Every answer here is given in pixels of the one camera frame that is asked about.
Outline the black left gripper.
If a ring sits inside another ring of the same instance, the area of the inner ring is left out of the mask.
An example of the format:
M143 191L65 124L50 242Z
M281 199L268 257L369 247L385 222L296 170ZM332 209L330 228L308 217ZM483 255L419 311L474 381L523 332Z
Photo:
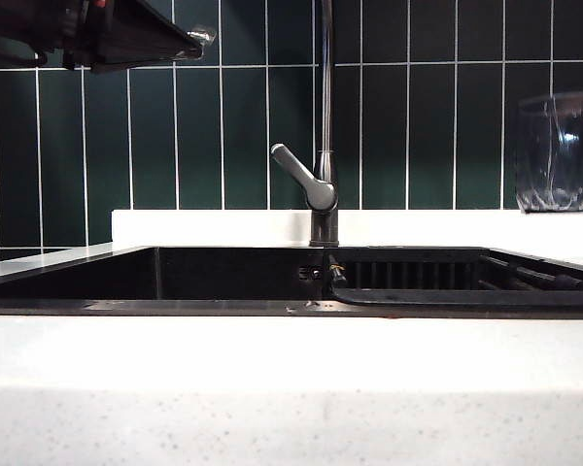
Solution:
M182 29L148 1L0 1L0 37L34 53L27 58L0 50L0 60L43 66L50 53L74 53L99 30L96 51L104 62L91 65L93 74L199 60L217 37L209 26Z

